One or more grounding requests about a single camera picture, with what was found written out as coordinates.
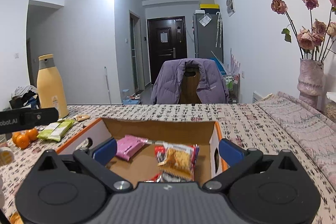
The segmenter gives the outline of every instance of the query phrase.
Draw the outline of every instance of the yellow thermos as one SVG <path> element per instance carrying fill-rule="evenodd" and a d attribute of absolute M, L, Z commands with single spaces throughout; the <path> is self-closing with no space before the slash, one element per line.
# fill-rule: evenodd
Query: yellow thermos
<path fill-rule="evenodd" d="M 39 57 L 37 91 L 39 93 L 41 108 L 56 108 L 59 118 L 64 118 L 69 114 L 62 78 L 55 67 L 53 54 Z"/>

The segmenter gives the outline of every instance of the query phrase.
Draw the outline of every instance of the purple jacket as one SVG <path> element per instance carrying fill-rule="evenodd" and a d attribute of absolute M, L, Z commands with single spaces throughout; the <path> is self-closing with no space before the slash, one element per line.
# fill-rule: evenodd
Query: purple jacket
<path fill-rule="evenodd" d="M 152 104 L 177 104 L 181 84 L 188 66 L 198 66 L 201 75 L 197 95 L 202 104 L 227 103 L 229 91 L 215 61 L 210 59 L 179 59 L 163 63 L 151 96 Z"/>

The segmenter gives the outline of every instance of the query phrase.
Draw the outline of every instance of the silver screw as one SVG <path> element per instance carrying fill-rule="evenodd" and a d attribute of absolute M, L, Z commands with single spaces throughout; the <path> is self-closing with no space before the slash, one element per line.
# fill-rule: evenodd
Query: silver screw
<path fill-rule="evenodd" d="M 120 180 L 113 184 L 113 187 L 117 190 L 127 190 L 131 187 L 131 184 L 126 180 Z"/>
<path fill-rule="evenodd" d="M 222 187 L 222 184 L 217 180 L 210 180 L 205 184 L 205 187 L 209 190 L 218 190 Z"/>

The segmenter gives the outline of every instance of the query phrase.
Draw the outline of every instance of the gray refrigerator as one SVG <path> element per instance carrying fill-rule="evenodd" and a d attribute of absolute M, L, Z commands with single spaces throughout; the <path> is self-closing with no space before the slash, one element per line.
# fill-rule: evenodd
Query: gray refrigerator
<path fill-rule="evenodd" d="M 219 36 L 216 47 L 216 35 L 217 35 L 217 19 L 218 15 L 210 15 L 211 21 L 204 27 L 200 20 L 204 17 L 204 14 L 194 14 L 194 37 L 195 37 L 195 57 L 196 58 L 212 58 L 214 52 L 216 57 L 223 62 L 223 39 L 222 45 L 219 47 Z"/>

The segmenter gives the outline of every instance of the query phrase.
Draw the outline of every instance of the glass door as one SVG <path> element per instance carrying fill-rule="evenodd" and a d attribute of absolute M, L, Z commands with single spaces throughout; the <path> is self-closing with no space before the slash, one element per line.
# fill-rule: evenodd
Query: glass door
<path fill-rule="evenodd" d="M 132 68 L 133 68 L 133 79 L 134 79 L 134 92 L 139 92 L 139 80 L 138 80 L 138 70 L 137 70 L 137 53 L 135 51 L 135 23 L 134 19 L 130 17 L 131 20 L 131 54 L 132 54 Z"/>

